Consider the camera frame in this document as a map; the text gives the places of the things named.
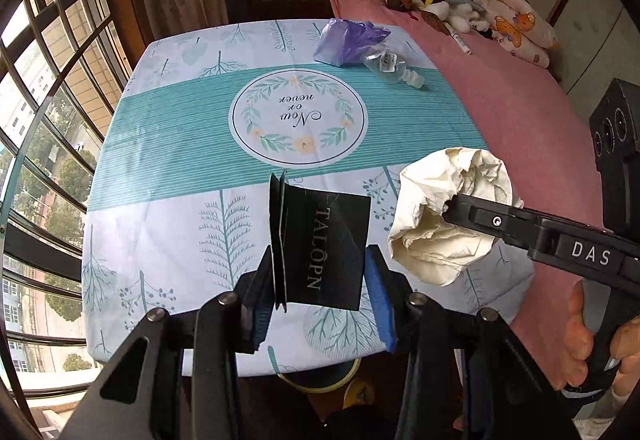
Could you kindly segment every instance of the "bottle label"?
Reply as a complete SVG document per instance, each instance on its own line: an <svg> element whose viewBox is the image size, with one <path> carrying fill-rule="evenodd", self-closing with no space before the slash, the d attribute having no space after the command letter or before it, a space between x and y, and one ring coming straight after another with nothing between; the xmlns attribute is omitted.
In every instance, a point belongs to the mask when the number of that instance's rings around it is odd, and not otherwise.
<svg viewBox="0 0 640 440"><path fill-rule="evenodd" d="M380 58L380 72L395 72L398 55L388 50Z"/></svg>

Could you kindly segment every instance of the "floral wreath print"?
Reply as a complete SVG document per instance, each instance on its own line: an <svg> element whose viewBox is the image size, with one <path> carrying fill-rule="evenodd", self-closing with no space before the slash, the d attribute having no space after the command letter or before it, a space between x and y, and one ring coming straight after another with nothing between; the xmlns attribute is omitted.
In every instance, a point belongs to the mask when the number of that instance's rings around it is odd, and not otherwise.
<svg viewBox="0 0 640 440"><path fill-rule="evenodd" d="M346 99L339 85L314 74L298 75L291 73L287 75L276 75L265 78L264 80L252 86L247 92L246 106L242 109L242 117L246 124L247 135L252 135L259 139L260 144L265 150L273 151L296 151L301 155L315 153L318 143L310 135L302 135L293 139L290 135L283 133L266 133L260 127L261 113L256 107L260 100L269 100L271 94L286 86L302 86L309 90L313 90L310 94L302 96L293 96L292 100L298 100L302 97L306 100L313 99L314 93L324 96L331 95L335 98L334 110L340 115L340 124L336 127L327 128L320 134L320 146L338 146L340 143L346 142L348 132L354 126L354 119L351 115L353 106L351 101Z"/></svg>

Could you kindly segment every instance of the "purple plastic bag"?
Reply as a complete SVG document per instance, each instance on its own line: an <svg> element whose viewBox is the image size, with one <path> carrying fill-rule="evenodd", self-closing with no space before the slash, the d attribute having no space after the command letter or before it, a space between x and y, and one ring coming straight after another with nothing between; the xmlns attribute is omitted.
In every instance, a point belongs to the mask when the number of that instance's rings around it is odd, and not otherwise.
<svg viewBox="0 0 640 440"><path fill-rule="evenodd" d="M382 42L389 34L390 30L375 27L371 22L331 18L322 29L314 59L334 66L359 63L367 48Z"/></svg>

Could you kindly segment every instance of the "tablecloth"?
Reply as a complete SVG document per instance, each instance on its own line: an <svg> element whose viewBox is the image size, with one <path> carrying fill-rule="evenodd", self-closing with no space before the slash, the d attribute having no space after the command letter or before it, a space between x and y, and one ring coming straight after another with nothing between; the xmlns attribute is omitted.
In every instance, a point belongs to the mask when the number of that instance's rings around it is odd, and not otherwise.
<svg viewBox="0 0 640 440"><path fill-rule="evenodd" d="M85 220L82 301L89 352L106 361L151 308L199 308L257 268L268 236L268 176L372 198L368 243L447 308L491 305L510 321L533 276L498 242L447 287L393 262L386 236L399 172L450 146L486 147L431 60L399 27L387 43L425 78L414 90L362 65L314 62L326 20L204 29L152 43L108 130ZM366 286L359 311L290 304L241 376L289 372L384 349ZM192 357L185 355L184 373Z"/></svg>

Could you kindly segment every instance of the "black handle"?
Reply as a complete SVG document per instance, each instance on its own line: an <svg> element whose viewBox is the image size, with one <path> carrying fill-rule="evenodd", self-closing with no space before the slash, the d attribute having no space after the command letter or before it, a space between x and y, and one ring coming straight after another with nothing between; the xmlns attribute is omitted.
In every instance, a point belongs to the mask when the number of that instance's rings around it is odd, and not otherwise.
<svg viewBox="0 0 640 440"><path fill-rule="evenodd" d="M594 334L593 350L587 359L589 374L584 383L561 391L571 417L586 418L593 406L609 390L618 373L620 360L612 359L610 344L620 325L640 315L640 299L595 281L582 280L584 325Z"/></svg>

